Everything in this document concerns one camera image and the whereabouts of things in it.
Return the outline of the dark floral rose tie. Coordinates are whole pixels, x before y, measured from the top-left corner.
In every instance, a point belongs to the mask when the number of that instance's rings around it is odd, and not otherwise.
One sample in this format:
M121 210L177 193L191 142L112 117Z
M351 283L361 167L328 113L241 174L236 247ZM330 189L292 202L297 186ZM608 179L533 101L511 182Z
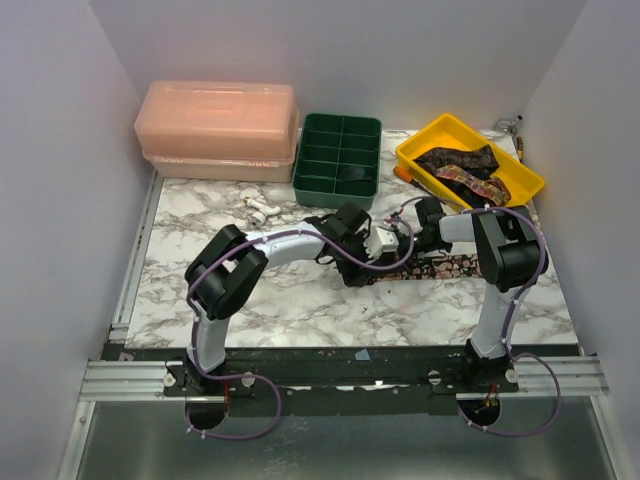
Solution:
M436 256L418 254L405 262L396 271L373 274L368 283L481 277L476 254L439 254Z

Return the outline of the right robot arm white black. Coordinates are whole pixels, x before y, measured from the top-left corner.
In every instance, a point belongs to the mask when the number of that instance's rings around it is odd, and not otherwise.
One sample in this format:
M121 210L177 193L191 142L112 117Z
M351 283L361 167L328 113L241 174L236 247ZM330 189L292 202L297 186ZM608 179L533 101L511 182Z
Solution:
M422 197L415 204L421 227L416 250L475 245L486 290L478 324L467 340L453 381L480 392L511 366L511 335L521 303L548 267L543 238L526 206L485 206L447 215L441 202Z

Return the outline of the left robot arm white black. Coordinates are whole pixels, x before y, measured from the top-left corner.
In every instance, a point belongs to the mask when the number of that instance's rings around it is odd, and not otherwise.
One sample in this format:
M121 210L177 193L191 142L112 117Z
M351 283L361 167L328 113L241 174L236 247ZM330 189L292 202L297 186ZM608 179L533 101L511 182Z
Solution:
M397 231L374 226L370 215L353 203L284 230L245 233L235 225L223 227L184 275L186 301L195 316L188 384L201 395L220 387L230 318L245 305L265 270L328 258L346 286L362 287L391 272L399 252Z

